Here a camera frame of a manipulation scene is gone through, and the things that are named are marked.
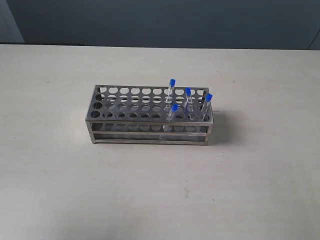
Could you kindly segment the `stainless steel tube rack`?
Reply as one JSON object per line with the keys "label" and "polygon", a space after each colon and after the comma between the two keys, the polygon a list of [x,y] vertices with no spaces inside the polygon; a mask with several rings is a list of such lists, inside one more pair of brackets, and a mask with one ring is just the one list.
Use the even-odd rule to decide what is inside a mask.
{"label": "stainless steel tube rack", "polygon": [[85,118],[91,142],[207,145],[214,117],[210,104],[202,121],[201,109],[209,89],[191,88],[193,112],[186,114],[185,88],[174,88],[171,107],[177,104],[178,109],[171,132],[163,131],[169,113],[165,110],[167,92],[165,86],[95,85]]}

